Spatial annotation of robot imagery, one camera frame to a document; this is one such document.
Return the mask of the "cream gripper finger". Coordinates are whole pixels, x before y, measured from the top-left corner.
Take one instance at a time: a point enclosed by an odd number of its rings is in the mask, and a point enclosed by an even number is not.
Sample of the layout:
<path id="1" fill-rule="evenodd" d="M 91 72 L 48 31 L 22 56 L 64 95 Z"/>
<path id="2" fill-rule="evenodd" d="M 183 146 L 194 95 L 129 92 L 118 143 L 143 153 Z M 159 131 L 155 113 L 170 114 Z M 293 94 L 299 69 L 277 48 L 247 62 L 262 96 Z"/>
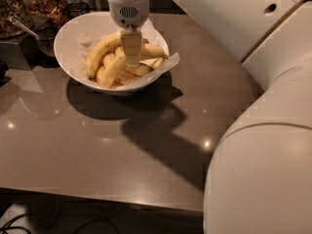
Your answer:
<path id="1" fill-rule="evenodd" d="M 138 66 L 141 48 L 141 32 L 129 30 L 121 32 L 121 43 L 128 66 Z"/>

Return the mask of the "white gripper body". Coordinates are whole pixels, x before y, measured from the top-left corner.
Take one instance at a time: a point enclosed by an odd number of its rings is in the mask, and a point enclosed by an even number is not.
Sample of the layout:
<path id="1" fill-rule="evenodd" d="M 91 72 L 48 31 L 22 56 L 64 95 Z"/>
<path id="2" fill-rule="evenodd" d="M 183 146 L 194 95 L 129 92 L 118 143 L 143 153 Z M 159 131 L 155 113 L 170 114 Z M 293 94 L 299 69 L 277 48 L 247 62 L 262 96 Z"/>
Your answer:
<path id="1" fill-rule="evenodd" d="M 150 0 L 107 0 L 109 12 L 121 28 L 140 28 L 149 16 Z"/>

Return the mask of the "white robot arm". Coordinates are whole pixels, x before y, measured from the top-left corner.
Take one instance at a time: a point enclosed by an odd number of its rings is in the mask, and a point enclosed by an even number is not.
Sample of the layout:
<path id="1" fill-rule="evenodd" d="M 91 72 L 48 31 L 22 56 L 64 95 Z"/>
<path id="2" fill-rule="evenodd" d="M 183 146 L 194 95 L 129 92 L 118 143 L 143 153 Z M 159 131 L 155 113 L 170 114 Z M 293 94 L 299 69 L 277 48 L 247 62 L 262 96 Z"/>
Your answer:
<path id="1" fill-rule="evenodd" d="M 215 149 L 205 234 L 312 234 L 312 3 L 173 0 L 263 89 Z"/>

